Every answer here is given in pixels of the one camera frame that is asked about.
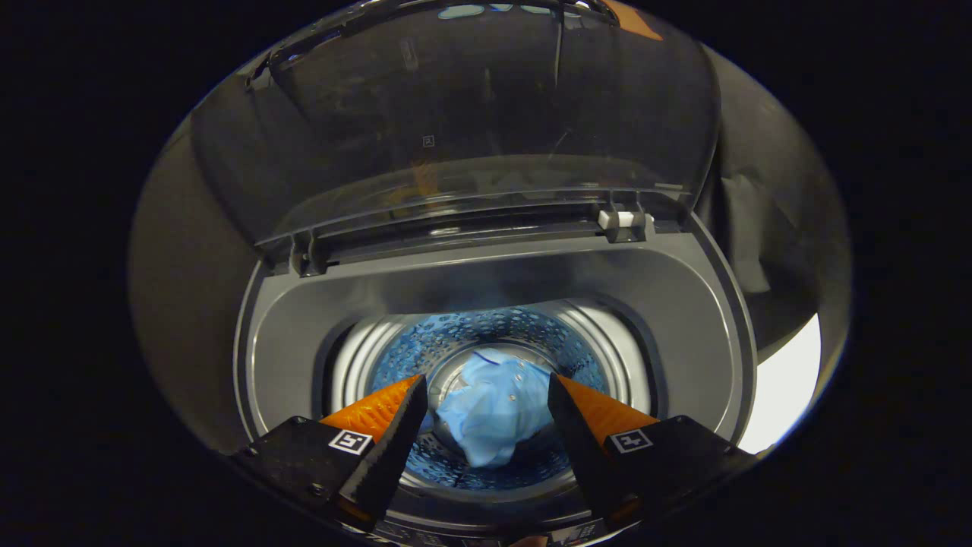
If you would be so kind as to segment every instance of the washer opening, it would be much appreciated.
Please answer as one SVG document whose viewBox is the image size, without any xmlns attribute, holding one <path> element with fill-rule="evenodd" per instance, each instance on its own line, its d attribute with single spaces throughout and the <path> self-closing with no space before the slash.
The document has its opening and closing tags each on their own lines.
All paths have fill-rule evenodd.
<svg viewBox="0 0 972 547">
<path fill-rule="evenodd" d="M 413 445 L 402 483 L 459 497 L 533 496 L 568 486 L 570 460 L 552 424 L 520 442 L 509 463 L 470 467 L 435 409 L 460 388 L 472 352 L 490 347 L 556 371 L 647 411 L 645 360 L 632 332 L 612 310 L 593 301 L 450 313 L 367 318 L 337 349 L 330 374 L 330 410 L 383 387 L 426 375 L 434 426 Z"/>
</svg>

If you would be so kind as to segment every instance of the sticker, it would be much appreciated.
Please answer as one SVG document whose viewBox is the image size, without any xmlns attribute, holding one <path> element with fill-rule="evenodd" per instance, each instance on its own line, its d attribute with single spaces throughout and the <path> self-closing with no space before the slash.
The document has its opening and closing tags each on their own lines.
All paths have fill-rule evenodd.
<svg viewBox="0 0 972 547">
<path fill-rule="evenodd" d="M 651 441 L 648 440 L 640 429 L 615 433 L 610 436 L 610 440 L 614 442 L 614 446 L 617 447 L 617 451 L 621 454 L 646 449 L 651 446 Z"/>
<path fill-rule="evenodd" d="M 423 545 L 429 545 L 430 547 L 445 547 L 442 540 L 433 533 L 422 533 L 421 531 L 415 534 L 415 537 L 422 542 Z"/>
<path fill-rule="evenodd" d="M 398 527 L 384 521 L 374 526 L 375 533 L 380 533 L 388 539 L 403 539 L 405 541 L 411 537 L 411 533 L 402 527 Z"/>
<path fill-rule="evenodd" d="M 375 535 L 373 533 L 367 533 L 366 531 L 364 531 L 362 529 L 356 529 L 355 527 L 348 526 L 348 525 L 346 525 L 346 524 L 344 524 L 344 523 L 342 523 L 340 521 L 338 521 L 337 523 L 340 524 L 341 527 L 344 528 L 345 530 L 350 531 L 351 533 L 357 533 L 357 534 L 363 535 L 364 537 L 366 537 L 367 539 L 370 539 L 371 541 L 374 541 L 375 543 L 382 543 L 382 544 L 391 543 L 393 545 L 398 545 L 400 547 L 406 547 L 406 546 L 404 546 L 401 543 L 398 543 L 396 541 L 392 541 L 391 539 L 387 539 L 387 538 L 381 537 L 380 535 Z"/>
<path fill-rule="evenodd" d="M 595 536 L 603 534 L 604 527 L 601 521 L 578 525 L 572 528 L 558 529 L 550 532 L 550 545 L 558 547 L 572 547 L 587 543 Z"/>
<path fill-rule="evenodd" d="M 367 447 L 370 440 L 371 435 L 364 435 L 355 431 L 341 429 L 341 432 L 328 443 L 328 446 L 340 451 L 351 453 L 355 456 L 360 456 L 361 453 L 365 451 L 365 447 Z"/>
</svg>

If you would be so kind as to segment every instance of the orange gripper pad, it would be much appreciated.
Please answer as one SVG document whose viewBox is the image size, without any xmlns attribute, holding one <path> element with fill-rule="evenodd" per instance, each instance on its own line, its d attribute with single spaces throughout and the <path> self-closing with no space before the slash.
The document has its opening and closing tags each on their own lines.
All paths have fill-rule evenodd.
<svg viewBox="0 0 972 547">
<path fill-rule="evenodd" d="M 557 380 L 571 395 L 571 399 L 587 421 L 587 428 L 594 433 L 602 447 L 608 435 L 640 429 L 657 423 L 659 419 L 639 412 L 628 405 L 604 395 L 602 392 L 557 375 Z"/>
<path fill-rule="evenodd" d="M 417 374 L 383 387 L 357 403 L 321 419 L 321 423 L 371 435 L 377 443 L 392 423 L 395 413 L 399 411 L 401 402 L 405 400 L 405 393 L 421 377 L 422 375 Z"/>
</svg>

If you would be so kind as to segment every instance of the white surface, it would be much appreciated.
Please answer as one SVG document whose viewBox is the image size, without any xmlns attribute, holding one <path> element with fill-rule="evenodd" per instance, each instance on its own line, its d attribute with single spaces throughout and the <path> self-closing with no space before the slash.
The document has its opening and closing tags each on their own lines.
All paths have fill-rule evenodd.
<svg viewBox="0 0 972 547">
<path fill-rule="evenodd" d="M 632 224 L 635 224 L 635 213 L 629 211 L 621 211 L 617 213 L 618 227 L 631 228 Z"/>
<path fill-rule="evenodd" d="M 819 368 L 820 322 L 814 315 L 756 368 L 756 396 L 739 448 L 756 454 L 783 438 L 807 410 Z"/>
<path fill-rule="evenodd" d="M 603 229 L 608 228 L 608 214 L 604 211 L 598 213 L 598 225 Z M 618 228 L 631 228 L 631 225 L 635 224 L 635 213 L 631 211 L 618 211 L 617 213 L 617 226 Z"/>
</svg>

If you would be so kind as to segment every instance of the blue fabric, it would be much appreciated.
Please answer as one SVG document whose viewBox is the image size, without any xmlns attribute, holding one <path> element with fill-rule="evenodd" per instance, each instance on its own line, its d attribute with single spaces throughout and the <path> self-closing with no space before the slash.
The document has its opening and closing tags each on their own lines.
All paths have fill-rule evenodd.
<svg viewBox="0 0 972 547">
<path fill-rule="evenodd" d="M 550 373 L 529 361 L 478 349 L 462 378 L 468 385 L 447 395 L 436 413 L 472 467 L 507 464 L 516 443 L 553 420 L 546 406 Z"/>
<path fill-rule="evenodd" d="M 426 412 L 425 417 L 422 418 L 422 424 L 419 425 L 419 435 L 432 431 L 433 425 L 432 411 Z"/>
</svg>

